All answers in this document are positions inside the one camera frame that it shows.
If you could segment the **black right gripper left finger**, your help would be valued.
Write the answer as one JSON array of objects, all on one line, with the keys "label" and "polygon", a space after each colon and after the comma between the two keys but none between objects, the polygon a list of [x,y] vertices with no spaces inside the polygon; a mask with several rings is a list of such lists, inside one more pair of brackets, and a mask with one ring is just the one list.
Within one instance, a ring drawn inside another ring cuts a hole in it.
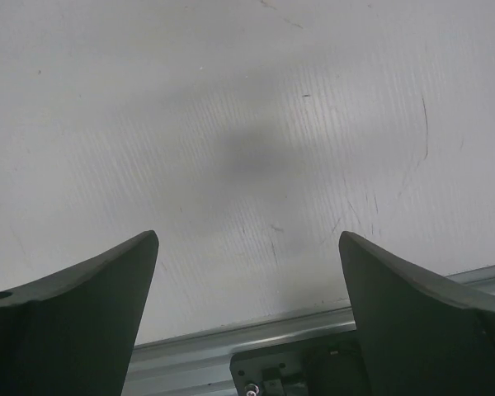
[{"label": "black right gripper left finger", "polygon": [[0,395],[120,395],[157,256],[145,231],[0,291]]}]

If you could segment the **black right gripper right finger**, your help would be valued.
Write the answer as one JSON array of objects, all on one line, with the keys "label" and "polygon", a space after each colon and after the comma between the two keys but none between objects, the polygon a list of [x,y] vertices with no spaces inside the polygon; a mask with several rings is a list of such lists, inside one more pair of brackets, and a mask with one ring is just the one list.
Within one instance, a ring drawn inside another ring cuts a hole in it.
[{"label": "black right gripper right finger", "polygon": [[352,232],[339,252],[375,395],[495,395],[495,295]]}]

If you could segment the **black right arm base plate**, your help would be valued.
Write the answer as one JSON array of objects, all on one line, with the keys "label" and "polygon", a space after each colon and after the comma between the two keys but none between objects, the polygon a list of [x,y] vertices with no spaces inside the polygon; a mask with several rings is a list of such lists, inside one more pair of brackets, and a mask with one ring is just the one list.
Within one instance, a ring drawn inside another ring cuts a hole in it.
[{"label": "black right arm base plate", "polygon": [[371,395],[356,332],[344,332],[232,356],[239,395]]}]

